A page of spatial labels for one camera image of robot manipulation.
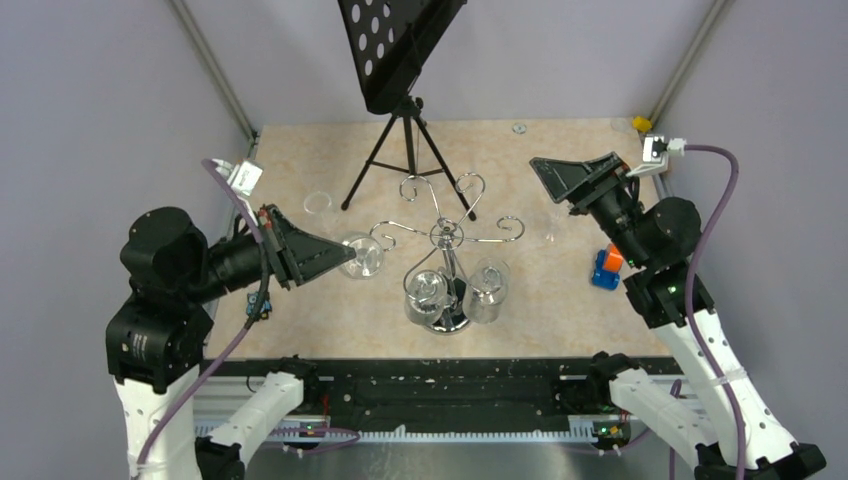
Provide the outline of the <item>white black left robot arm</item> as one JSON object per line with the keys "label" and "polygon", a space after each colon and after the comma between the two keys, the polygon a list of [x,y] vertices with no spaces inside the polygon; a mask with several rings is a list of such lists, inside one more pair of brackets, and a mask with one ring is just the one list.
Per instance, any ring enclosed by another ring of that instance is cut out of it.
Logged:
{"label": "white black left robot arm", "polygon": [[190,216],[162,207],[131,226],[120,259],[131,293],[105,330],[107,366],[122,404],[134,479],[241,479],[267,437],[321,393],[314,363],[288,357],[212,432],[195,431],[193,399],[220,367],[206,364],[213,322],[206,305],[252,284],[301,286],[354,258],[341,243],[305,232],[274,205],[251,231],[209,244]]}

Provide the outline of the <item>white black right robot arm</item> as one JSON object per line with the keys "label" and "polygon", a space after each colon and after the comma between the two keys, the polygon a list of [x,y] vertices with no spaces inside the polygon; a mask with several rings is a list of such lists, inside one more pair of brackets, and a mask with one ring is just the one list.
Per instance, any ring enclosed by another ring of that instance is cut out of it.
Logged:
{"label": "white black right robot arm", "polygon": [[638,199],[642,178],[668,167],[649,153],[637,167],[608,154],[586,162],[534,158],[530,165],[555,203],[589,215],[634,268],[624,286],[633,309],[668,348],[701,403],[694,411],[657,386],[623,354],[600,353],[586,397],[600,412],[635,415],[699,479],[805,479],[824,469],[819,447],[798,441],[769,410],[726,335],[697,261],[711,231],[695,205]]}

